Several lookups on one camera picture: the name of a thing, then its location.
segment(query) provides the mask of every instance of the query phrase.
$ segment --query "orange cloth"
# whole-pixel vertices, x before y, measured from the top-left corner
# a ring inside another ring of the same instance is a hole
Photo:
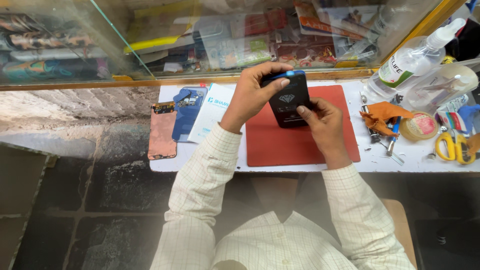
[[[477,133],[467,140],[468,152],[472,155],[480,150],[480,133]]]
[[[393,133],[390,129],[387,128],[385,121],[388,119],[401,116],[403,118],[413,118],[413,113],[408,110],[393,105],[387,101],[382,101],[372,105],[367,105],[369,112],[361,111],[360,115],[365,119],[365,125],[378,132],[380,135],[384,136],[393,136],[398,138],[398,134]]]

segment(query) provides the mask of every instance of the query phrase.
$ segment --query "red repair mat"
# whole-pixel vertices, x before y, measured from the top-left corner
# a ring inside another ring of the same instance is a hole
[[[343,138],[350,159],[360,161],[342,86],[309,87],[310,97],[322,97],[343,111]],[[281,128],[270,104],[246,123],[248,166],[275,166],[325,163],[312,138],[310,127]]]

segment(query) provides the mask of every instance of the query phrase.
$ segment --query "yellow scissors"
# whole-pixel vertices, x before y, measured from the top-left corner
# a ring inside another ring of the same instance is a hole
[[[445,141],[447,146],[448,156],[445,156],[440,150],[440,142]],[[437,155],[446,161],[454,161],[457,160],[458,163],[462,165],[471,164],[475,161],[475,154],[471,154],[468,152],[463,152],[462,144],[467,147],[467,139],[457,131],[453,129],[448,129],[447,132],[443,132],[438,136],[435,142],[435,151]]]

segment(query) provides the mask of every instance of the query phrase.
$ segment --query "workbench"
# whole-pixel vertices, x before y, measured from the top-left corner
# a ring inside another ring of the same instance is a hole
[[[335,84],[337,84],[335,81],[307,83],[308,87]],[[432,139],[419,142],[408,141],[400,135],[394,148],[394,152],[405,162],[403,166],[400,166],[386,155],[386,149],[382,145],[372,144],[370,141],[368,129],[359,114],[362,106],[359,91],[363,87],[363,82],[356,80],[339,83],[339,85],[343,87],[345,93],[350,119],[359,146],[361,161],[354,163],[359,172],[480,172],[480,160],[476,160],[470,165],[460,165],[456,161],[444,161],[438,156],[435,160],[428,159],[427,155],[433,152],[438,135]],[[224,86],[235,89],[236,85]],[[172,101],[173,96],[178,94],[182,87],[184,86],[161,86],[158,102]],[[402,102],[401,105],[405,109],[411,110],[407,101]],[[249,167],[247,165],[245,125],[241,132],[243,132],[243,137],[236,172],[320,172],[326,169],[325,164]],[[382,138],[382,142],[388,145],[386,138]],[[151,160],[150,168],[155,172],[177,172],[190,158],[196,147],[196,143],[178,143],[176,157],[165,160]]]

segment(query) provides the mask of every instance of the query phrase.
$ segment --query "man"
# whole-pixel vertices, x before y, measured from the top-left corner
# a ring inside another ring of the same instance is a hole
[[[240,128],[289,84],[280,78],[261,88],[261,78],[292,69],[267,62],[241,73],[222,121],[177,174],[151,270],[415,269],[395,238],[392,218],[348,158],[342,111],[322,98],[311,99],[314,111],[297,111],[325,156],[328,170],[322,174],[341,246],[296,212],[284,223],[270,212],[238,224],[215,246],[212,227],[237,164]]]

